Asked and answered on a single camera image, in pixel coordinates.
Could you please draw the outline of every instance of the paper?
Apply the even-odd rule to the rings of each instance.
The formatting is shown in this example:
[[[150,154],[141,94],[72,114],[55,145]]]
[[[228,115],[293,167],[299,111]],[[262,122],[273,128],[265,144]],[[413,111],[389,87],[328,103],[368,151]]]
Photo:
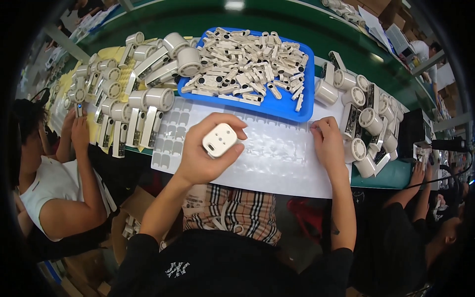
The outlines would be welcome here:
[[[360,11],[361,17],[366,22],[366,26],[368,27],[368,31],[371,35],[373,35],[377,40],[379,40],[382,44],[386,46],[388,51],[392,53],[391,44],[388,41],[388,37],[386,37],[386,33],[384,33],[383,27],[381,27],[380,20],[364,10],[361,6],[358,5],[358,10]]]
[[[175,173],[189,128],[212,112],[225,112],[248,124],[244,129],[248,139],[243,142],[246,148],[242,155],[213,183],[260,192],[330,199],[330,181],[316,157],[309,126],[314,120],[331,115],[339,123],[343,110],[341,99],[331,107],[315,103],[312,119],[295,123],[241,108],[177,97],[172,109],[162,119],[151,167]],[[347,168],[350,178],[351,165]]]

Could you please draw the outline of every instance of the white t-shirt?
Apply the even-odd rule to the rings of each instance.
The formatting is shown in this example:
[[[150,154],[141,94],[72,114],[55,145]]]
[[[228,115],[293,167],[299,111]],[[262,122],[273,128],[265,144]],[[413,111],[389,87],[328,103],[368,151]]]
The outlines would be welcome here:
[[[419,61],[423,62],[429,59],[429,46],[421,40],[415,40],[411,42],[411,45],[414,48],[414,52],[417,55]],[[432,66],[427,71],[429,73],[430,79],[432,79],[432,83],[437,83],[437,65]]]
[[[101,182],[101,177],[95,172],[97,184],[101,191],[107,216],[111,211],[116,211],[109,190]],[[66,199],[84,202],[81,178],[77,169],[77,160],[60,163],[56,160],[41,156],[41,165],[36,171],[34,182],[20,195],[25,209],[35,225],[43,232],[39,222],[39,212],[43,205],[51,199]]]

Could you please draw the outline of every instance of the hand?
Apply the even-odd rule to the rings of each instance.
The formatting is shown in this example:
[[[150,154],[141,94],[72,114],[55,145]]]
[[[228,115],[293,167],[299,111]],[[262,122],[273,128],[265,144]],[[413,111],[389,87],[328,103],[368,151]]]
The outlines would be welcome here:
[[[74,108],[71,108],[63,121],[63,127],[61,128],[61,134],[69,134],[71,135],[71,129],[73,127],[74,120],[76,119],[76,111]]]
[[[412,170],[412,177],[411,181],[409,182],[409,186],[422,183],[424,180],[424,175],[424,166],[422,166],[421,162],[417,162],[416,165],[414,165],[414,169]]]
[[[85,116],[74,119],[71,140],[73,141],[76,154],[87,153],[87,147],[89,146],[89,128],[87,127],[87,118]]]
[[[335,118],[328,116],[313,122],[310,132],[313,135],[318,160],[328,175],[348,175],[344,161],[343,139]]]
[[[432,166],[430,165],[429,162],[427,162],[426,175],[425,175],[424,179],[427,182],[432,180]]]
[[[189,186],[205,184],[217,179],[231,166],[244,150],[243,144],[235,144],[219,158],[211,159],[201,144],[203,137],[220,123],[230,125],[240,140],[247,136],[242,129],[247,124],[231,114],[212,113],[186,133],[181,163],[175,176]]]

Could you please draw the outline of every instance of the tattoo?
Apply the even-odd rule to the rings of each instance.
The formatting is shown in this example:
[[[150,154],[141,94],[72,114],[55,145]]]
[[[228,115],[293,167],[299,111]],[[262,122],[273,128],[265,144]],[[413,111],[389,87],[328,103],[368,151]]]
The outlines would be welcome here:
[[[330,232],[331,232],[333,235],[338,235],[338,234],[340,234],[340,230],[338,230],[338,228],[336,227],[335,222],[333,221],[333,218],[332,218],[331,225],[330,225]]]

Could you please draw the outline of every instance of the plastic tray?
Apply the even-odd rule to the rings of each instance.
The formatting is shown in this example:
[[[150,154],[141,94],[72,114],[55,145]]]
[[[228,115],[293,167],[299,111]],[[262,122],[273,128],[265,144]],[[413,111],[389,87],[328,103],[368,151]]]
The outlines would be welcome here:
[[[235,28],[225,28],[223,29],[227,31],[239,31],[242,29],[235,29]],[[216,27],[208,29],[211,32],[216,30]],[[262,32],[251,31],[251,35],[261,36]],[[206,34],[203,33],[201,39],[199,40],[197,46],[203,46],[203,38],[206,37]],[[233,101],[213,96],[205,96],[205,95],[196,95],[191,93],[182,93],[181,88],[190,80],[189,77],[182,77],[180,82],[178,83],[178,94],[184,98],[193,99],[193,100],[201,100],[201,101],[208,101],[217,104],[224,104],[234,107],[240,107],[244,109],[249,109],[253,111],[257,111],[260,113],[278,116],[284,119],[289,119],[295,122],[306,122],[312,117],[312,113],[314,112],[314,93],[315,93],[315,69],[314,69],[314,52],[305,44],[296,42],[287,38],[283,38],[279,36],[282,41],[288,42],[295,42],[300,44],[300,50],[308,55],[307,67],[305,67],[305,81],[304,81],[304,91],[302,94],[304,95],[304,101],[302,102],[302,108],[299,112],[295,111],[295,107],[297,106],[297,100],[292,100],[292,93],[289,93],[281,88],[278,87],[279,92],[282,94],[282,99],[277,100],[272,92],[267,88],[267,95],[264,97],[264,101],[261,103],[260,106],[256,106],[249,103]]]

